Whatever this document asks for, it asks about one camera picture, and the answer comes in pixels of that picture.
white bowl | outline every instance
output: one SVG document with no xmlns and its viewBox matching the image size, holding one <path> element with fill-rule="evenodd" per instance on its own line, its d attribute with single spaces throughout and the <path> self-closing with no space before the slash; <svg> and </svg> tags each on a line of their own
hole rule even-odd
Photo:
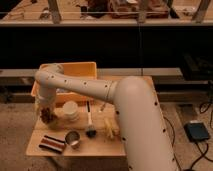
<svg viewBox="0 0 213 171">
<path fill-rule="evenodd" d="M 64 103 L 62 111 L 71 121 L 78 119 L 78 104 L 76 102 L 68 101 Z"/>
</svg>

yellow tray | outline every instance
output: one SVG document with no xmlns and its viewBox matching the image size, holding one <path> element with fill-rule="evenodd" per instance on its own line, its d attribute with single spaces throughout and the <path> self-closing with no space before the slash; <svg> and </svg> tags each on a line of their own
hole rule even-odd
<svg viewBox="0 0 213 171">
<path fill-rule="evenodd" d="M 64 67 L 65 75 L 97 79 L 97 66 L 95 62 L 70 62 L 59 64 L 61 64 Z M 49 64 L 42 64 L 39 67 L 39 69 L 44 68 L 48 65 Z M 33 84 L 33 88 L 31 90 L 31 96 L 35 97 L 38 86 L 39 85 L 35 81 Z M 62 104 L 69 100 L 87 101 L 93 99 L 74 92 L 68 92 L 68 93 L 57 93 L 55 102 L 56 104 Z"/>
</svg>

brush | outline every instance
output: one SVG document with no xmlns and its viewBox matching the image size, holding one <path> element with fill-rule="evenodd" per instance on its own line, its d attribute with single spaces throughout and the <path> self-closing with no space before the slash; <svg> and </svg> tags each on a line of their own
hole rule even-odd
<svg viewBox="0 0 213 171">
<path fill-rule="evenodd" d="M 93 138 L 96 135 L 96 129 L 92 123 L 92 115 L 91 115 L 91 111 L 90 111 L 89 101 L 86 102 L 86 106 L 87 106 L 87 115 L 88 115 L 88 125 L 85 129 L 85 132 L 86 132 L 87 137 Z"/>
</svg>

concrete floor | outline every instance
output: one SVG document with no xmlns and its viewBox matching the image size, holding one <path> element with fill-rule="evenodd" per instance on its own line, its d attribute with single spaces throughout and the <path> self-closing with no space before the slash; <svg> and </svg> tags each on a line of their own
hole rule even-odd
<svg viewBox="0 0 213 171">
<path fill-rule="evenodd" d="M 175 127 L 176 141 L 174 151 L 182 169 L 187 169 L 192 161 L 200 154 L 196 146 L 189 143 L 182 124 L 184 116 L 178 113 L 177 104 L 161 104 L 163 114 Z M 55 167 L 44 157 L 28 157 L 25 151 L 30 139 L 36 116 L 34 105 L 28 104 L 0 104 L 0 171 L 37 171 L 37 170 L 71 170 L 71 171 L 127 171 L 125 158 L 78 158 L 56 157 L 54 160 L 62 167 Z M 198 116 L 198 120 L 206 123 L 207 128 L 209 114 Z M 213 140 L 209 141 L 210 149 L 208 156 L 213 158 Z M 202 159 L 194 167 L 196 171 L 212 171 L 213 163 Z"/>
</svg>

black device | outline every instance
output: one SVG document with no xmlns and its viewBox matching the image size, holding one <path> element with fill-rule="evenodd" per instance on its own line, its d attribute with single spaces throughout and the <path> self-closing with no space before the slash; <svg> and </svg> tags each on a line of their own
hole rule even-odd
<svg viewBox="0 0 213 171">
<path fill-rule="evenodd" d="M 183 54 L 181 71 L 187 80 L 213 80 L 213 57 L 204 54 Z"/>
<path fill-rule="evenodd" d="M 187 123 L 184 129 L 190 142 L 201 142 L 210 139 L 210 135 L 202 122 Z"/>
</svg>

